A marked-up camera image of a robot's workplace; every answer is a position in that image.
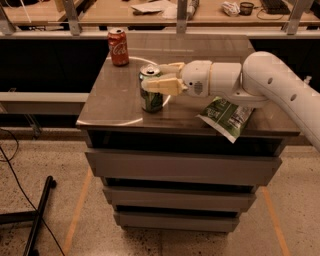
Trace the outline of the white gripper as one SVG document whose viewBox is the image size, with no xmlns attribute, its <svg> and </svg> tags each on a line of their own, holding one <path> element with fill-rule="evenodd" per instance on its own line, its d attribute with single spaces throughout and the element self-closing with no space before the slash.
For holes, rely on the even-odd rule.
<svg viewBox="0 0 320 256">
<path fill-rule="evenodd" d="M 196 60 L 186 65 L 184 62 L 160 64 L 158 68 L 162 74 L 179 76 L 181 72 L 183 81 L 178 78 L 146 79 L 141 82 L 141 86 L 152 93 L 177 96 L 187 89 L 190 96 L 207 97 L 211 65 L 212 62 L 207 60 Z"/>
</svg>

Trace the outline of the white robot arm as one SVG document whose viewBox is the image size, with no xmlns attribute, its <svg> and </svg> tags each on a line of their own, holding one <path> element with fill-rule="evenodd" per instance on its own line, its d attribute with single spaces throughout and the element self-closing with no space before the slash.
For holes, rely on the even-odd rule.
<svg viewBox="0 0 320 256">
<path fill-rule="evenodd" d="M 158 66 L 160 75 L 141 82 L 144 90 L 177 96 L 220 96 L 242 106 L 277 104 L 320 151 L 320 93 L 269 52 L 254 52 L 240 63 L 195 60 Z"/>
</svg>

